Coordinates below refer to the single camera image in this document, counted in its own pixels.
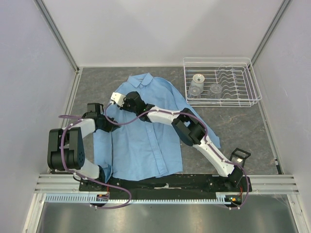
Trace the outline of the light blue button shirt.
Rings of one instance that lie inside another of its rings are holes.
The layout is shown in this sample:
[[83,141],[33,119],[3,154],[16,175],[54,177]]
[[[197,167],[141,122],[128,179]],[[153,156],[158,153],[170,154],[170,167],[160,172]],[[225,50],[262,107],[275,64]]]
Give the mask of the light blue button shirt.
[[[167,80],[150,73],[129,76],[116,90],[140,94],[145,103],[168,110],[194,109]],[[97,130],[93,135],[94,163],[106,177],[140,181],[182,172],[180,139],[172,126],[134,119],[135,114],[109,106],[109,117],[123,125],[111,133]]]

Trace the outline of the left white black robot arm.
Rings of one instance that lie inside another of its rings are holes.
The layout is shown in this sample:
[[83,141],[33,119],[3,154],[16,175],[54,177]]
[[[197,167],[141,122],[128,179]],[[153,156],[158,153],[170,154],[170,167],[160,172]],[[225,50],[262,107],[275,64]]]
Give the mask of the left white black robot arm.
[[105,189],[111,165],[96,165],[85,155],[83,138],[96,131],[113,132],[120,126],[111,117],[89,112],[82,116],[61,115],[61,118],[76,118],[77,121],[66,128],[49,132],[47,164],[51,170],[76,172],[83,178],[90,178],[90,186],[96,191]]

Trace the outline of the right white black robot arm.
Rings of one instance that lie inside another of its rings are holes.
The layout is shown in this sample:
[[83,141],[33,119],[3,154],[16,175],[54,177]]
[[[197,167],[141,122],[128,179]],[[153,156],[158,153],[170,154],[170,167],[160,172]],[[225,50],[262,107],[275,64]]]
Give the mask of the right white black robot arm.
[[121,110],[136,114],[141,121],[173,127],[184,144],[197,149],[215,167],[218,174],[223,177],[222,183],[226,190],[234,191],[240,186],[243,177],[242,167],[228,160],[220,152],[209,138],[207,126],[190,109],[184,108],[182,111],[162,109],[145,103],[138,92],[130,92],[127,95],[113,94],[112,97]]

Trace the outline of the clear glass lying left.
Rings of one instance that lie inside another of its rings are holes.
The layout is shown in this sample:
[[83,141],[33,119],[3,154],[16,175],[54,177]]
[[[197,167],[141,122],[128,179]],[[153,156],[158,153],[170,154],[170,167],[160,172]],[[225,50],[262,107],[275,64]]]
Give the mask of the clear glass lying left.
[[188,99],[199,99],[201,97],[201,89],[198,86],[191,86],[187,93]]

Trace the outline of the clear glass lying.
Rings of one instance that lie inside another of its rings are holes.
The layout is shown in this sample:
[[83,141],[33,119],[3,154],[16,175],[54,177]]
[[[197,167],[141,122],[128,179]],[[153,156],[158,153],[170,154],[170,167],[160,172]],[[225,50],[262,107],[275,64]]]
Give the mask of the clear glass lying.
[[187,93],[188,99],[199,99],[201,97],[201,89],[198,86],[191,86]]
[[218,83],[213,83],[208,92],[207,92],[207,98],[208,99],[220,99],[222,95],[223,88]]

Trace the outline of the clear glass with gold base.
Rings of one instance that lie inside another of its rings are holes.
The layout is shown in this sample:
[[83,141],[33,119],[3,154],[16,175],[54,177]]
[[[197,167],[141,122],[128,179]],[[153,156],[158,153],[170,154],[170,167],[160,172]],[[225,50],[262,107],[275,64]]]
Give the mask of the clear glass with gold base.
[[204,82],[205,82],[205,77],[203,74],[194,74],[192,77],[192,81],[190,83],[190,87],[197,87],[201,91],[204,89]]

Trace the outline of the clear glass lying right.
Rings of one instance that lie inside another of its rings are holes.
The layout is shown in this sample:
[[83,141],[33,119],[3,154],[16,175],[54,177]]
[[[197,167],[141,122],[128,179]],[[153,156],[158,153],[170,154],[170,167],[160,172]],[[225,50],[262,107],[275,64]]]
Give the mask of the clear glass lying right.
[[218,83],[213,83],[208,92],[207,92],[207,98],[208,99],[220,99],[222,95],[223,88]]

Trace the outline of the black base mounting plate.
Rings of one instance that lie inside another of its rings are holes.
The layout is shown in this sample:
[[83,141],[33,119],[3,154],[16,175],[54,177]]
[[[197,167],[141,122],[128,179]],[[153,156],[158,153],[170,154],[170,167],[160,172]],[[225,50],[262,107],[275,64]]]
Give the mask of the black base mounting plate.
[[228,178],[211,174],[173,174],[141,181],[111,177],[108,184],[127,189],[132,198],[212,198],[217,192],[252,192],[251,183],[245,177],[238,184],[232,184]]

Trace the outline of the small black framed stand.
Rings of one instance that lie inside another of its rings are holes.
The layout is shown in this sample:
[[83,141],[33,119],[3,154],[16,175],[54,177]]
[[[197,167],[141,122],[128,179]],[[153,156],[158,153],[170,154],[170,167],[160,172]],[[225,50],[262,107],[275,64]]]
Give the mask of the small black framed stand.
[[242,167],[245,165],[245,161],[251,156],[251,153],[242,150],[240,148],[235,148],[230,156],[230,161],[235,162]]

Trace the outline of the aluminium front rail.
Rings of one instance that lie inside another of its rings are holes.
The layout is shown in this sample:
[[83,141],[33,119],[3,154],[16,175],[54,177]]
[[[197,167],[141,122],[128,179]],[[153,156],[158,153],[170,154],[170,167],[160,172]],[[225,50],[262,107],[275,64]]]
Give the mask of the aluminium front rail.
[[[293,175],[249,175],[251,195],[295,194],[298,187]],[[79,193],[79,184],[69,174],[40,174],[35,193]]]

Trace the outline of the left aluminium frame post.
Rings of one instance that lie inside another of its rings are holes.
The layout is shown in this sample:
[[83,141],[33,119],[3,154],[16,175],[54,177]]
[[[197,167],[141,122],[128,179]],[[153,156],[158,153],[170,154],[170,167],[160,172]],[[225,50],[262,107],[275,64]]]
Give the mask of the left aluminium frame post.
[[56,39],[58,45],[60,46],[62,52],[64,53],[65,57],[67,58],[69,64],[73,68],[73,70],[78,73],[80,68],[77,65],[75,59],[73,58],[68,46],[66,45],[55,21],[52,18],[47,6],[45,5],[43,0],[34,0],[34,3],[38,7],[39,11],[41,12],[43,18],[45,19],[49,29],[51,30],[54,38]]

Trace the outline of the aluminium frame post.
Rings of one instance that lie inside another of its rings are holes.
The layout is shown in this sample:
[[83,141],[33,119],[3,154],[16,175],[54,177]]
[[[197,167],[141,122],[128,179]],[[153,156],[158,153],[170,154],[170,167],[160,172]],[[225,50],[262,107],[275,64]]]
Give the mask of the aluminium frame post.
[[251,62],[254,65],[256,61],[259,59],[260,55],[262,54],[265,46],[269,42],[270,38],[272,37],[275,29],[277,28],[278,24],[282,20],[285,12],[287,11],[288,7],[292,3],[292,0],[283,0],[281,5],[279,6],[277,12],[275,13],[271,23],[269,24],[263,38],[261,39],[259,45],[257,46],[255,53],[251,58]]
[[34,3],[38,7],[39,11],[41,12],[43,18],[45,19],[49,29],[51,30],[54,38],[56,39],[58,45],[60,46],[62,52],[64,53],[65,57],[67,58],[69,64],[73,68],[73,70],[78,73],[80,68],[77,65],[75,59],[73,58],[68,46],[66,45],[55,21],[52,18],[47,6],[45,5],[43,0],[34,0]]

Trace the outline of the right aluminium frame post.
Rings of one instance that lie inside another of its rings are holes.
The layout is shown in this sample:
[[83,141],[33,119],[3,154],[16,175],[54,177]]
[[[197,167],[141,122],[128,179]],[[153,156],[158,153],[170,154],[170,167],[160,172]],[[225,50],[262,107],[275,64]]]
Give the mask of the right aluminium frame post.
[[257,46],[255,53],[251,58],[251,62],[254,65],[256,61],[259,59],[260,55],[262,54],[265,46],[269,42],[270,38],[272,37],[275,29],[277,28],[278,24],[282,20],[285,12],[287,11],[288,7],[292,3],[292,0],[283,0],[281,5],[279,6],[277,12],[275,13],[271,23],[269,24],[263,38],[261,39],[259,45]]

